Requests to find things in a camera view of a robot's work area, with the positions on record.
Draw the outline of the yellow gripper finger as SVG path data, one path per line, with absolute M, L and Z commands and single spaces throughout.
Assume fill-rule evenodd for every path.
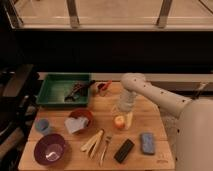
M 128 130 L 132 125 L 133 112 L 129 112 L 125 115 L 125 129 Z
M 111 114 L 112 114 L 113 116 L 118 116 L 118 115 L 119 115 L 119 110 L 118 110 L 118 108 L 117 108 L 116 105 L 114 105 L 114 106 L 112 107 L 112 109 L 111 109 Z

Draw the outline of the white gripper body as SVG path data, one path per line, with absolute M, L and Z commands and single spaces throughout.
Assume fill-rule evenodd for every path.
M 117 108 L 121 112 L 131 112 L 137 94 L 133 91 L 123 89 L 117 101 Z

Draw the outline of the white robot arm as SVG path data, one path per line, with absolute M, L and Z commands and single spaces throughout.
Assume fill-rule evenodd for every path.
M 127 115 L 140 94 L 178 119 L 175 171 L 213 171 L 213 100 L 191 99 L 153 86 L 141 73 L 121 77 L 117 111 Z

